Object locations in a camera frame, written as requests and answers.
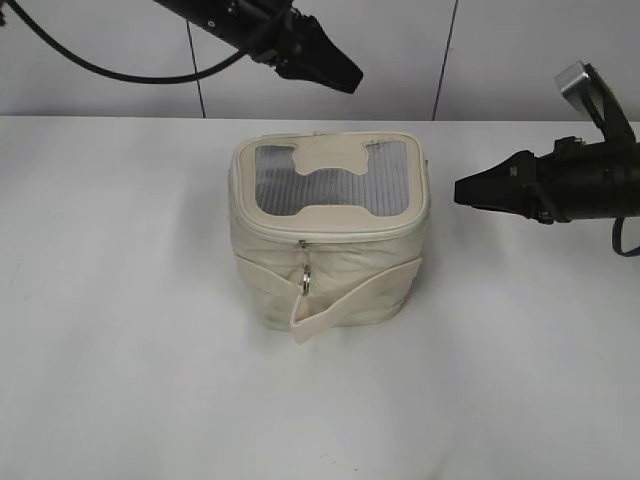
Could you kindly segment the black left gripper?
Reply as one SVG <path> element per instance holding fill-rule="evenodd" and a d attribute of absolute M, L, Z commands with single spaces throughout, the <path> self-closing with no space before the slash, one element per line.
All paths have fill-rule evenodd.
<path fill-rule="evenodd" d="M 205 1 L 199 26 L 279 76 L 353 94 L 363 71 L 326 35 L 319 21 L 291 1 Z"/>

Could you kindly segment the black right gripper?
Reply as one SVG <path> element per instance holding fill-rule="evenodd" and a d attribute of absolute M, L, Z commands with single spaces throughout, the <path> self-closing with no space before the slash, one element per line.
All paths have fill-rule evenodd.
<path fill-rule="evenodd" d="M 457 180 L 454 202 L 542 224 L 639 215 L 639 142 L 622 137 L 587 144 L 555 142 L 537 157 L 525 150 Z"/>

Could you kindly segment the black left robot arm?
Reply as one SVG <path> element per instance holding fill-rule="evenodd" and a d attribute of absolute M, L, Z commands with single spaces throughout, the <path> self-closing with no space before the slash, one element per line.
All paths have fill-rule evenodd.
<path fill-rule="evenodd" d="M 352 94 L 363 71 L 329 39 L 316 17 L 291 1 L 162 1 L 163 7 L 233 46 L 237 52 L 193 75 L 203 79 L 244 56 L 286 80 L 307 81 Z"/>

